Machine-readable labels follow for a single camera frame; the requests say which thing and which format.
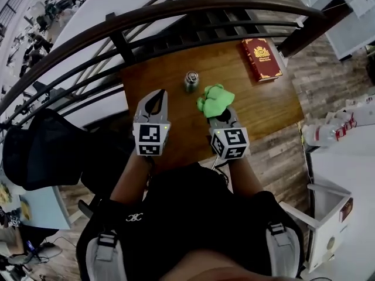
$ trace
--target red book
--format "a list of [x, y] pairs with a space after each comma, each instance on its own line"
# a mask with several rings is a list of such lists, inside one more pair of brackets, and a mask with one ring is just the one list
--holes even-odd
[[257, 81], [272, 80], [282, 76], [280, 67], [266, 39], [242, 40], [251, 70]]

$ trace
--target white desk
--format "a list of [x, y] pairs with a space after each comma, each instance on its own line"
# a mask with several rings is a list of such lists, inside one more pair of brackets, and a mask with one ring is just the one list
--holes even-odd
[[[325, 276], [333, 281], [366, 281], [375, 271], [374, 134], [375, 125], [357, 127], [335, 145], [311, 153], [315, 182], [349, 190], [354, 203], [345, 240], [335, 259], [318, 267], [307, 280]], [[327, 199], [316, 206], [329, 207], [330, 203], [333, 201]]]
[[[0, 181], [5, 184], [10, 183], [2, 167], [0, 167]], [[28, 202], [32, 216], [30, 221], [22, 221], [23, 224], [39, 228], [70, 229], [69, 215], [57, 186], [27, 191], [21, 197]], [[9, 212], [20, 206], [19, 196], [14, 195], [12, 202], [3, 205], [2, 208], [5, 212]]]

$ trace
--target person's arm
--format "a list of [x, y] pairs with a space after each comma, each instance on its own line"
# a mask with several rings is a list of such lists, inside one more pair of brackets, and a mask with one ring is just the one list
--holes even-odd
[[8, 245], [8, 249], [12, 255], [19, 255], [23, 254], [25, 250], [23, 249], [23, 243], [21, 238], [21, 233], [19, 232], [18, 227], [15, 227], [16, 233], [16, 244], [15, 245]]
[[111, 200], [123, 204], [141, 202], [151, 165], [134, 149], [127, 166], [111, 194]]
[[263, 191], [263, 187], [246, 157], [230, 162], [229, 170], [234, 194], [252, 197], [256, 193]]

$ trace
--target green cloth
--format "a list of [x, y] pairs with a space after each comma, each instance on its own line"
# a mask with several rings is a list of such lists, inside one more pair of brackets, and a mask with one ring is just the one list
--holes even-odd
[[221, 115], [234, 100], [234, 94], [226, 91], [221, 84], [206, 87], [204, 97], [198, 98], [197, 107], [206, 118]]

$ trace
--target shoulder strap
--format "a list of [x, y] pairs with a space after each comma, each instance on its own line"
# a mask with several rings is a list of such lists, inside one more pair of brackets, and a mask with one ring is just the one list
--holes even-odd
[[270, 253], [272, 276], [295, 278], [301, 252], [295, 231], [282, 223], [270, 223], [265, 237]]
[[86, 267], [90, 281], [127, 281], [121, 244], [115, 231], [101, 233], [88, 243]]

